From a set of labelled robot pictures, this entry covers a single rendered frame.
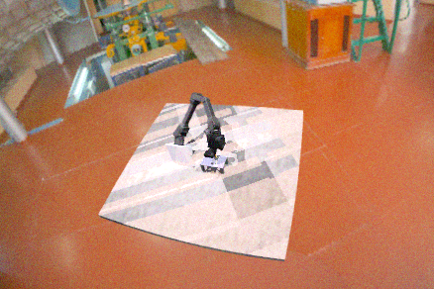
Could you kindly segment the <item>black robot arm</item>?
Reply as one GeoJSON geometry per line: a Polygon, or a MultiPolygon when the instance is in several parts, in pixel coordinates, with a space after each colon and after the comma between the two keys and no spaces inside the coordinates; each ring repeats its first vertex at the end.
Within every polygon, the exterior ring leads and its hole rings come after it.
{"type": "Polygon", "coordinates": [[[190,129],[188,127],[188,123],[192,117],[194,110],[201,102],[207,115],[207,125],[209,128],[206,128],[203,132],[206,133],[206,138],[208,141],[215,143],[213,148],[223,150],[226,144],[224,138],[225,135],[222,135],[221,133],[221,124],[214,114],[210,99],[202,96],[201,93],[197,92],[193,92],[191,94],[190,105],[182,119],[182,122],[173,132],[173,135],[175,136],[174,145],[184,145],[184,137],[186,137],[186,134],[190,129]]]}

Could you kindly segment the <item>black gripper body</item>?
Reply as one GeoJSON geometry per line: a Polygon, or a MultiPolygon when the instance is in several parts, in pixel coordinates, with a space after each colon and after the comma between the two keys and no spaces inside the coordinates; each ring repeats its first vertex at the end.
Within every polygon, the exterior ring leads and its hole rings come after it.
{"type": "Polygon", "coordinates": [[[213,158],[215,155],[215,148],[213,148],[215,143],[210,141],[206,142],[208,143],[207,147],[209,147],[209,149],[204,152],[204,157],[213,158]]]}

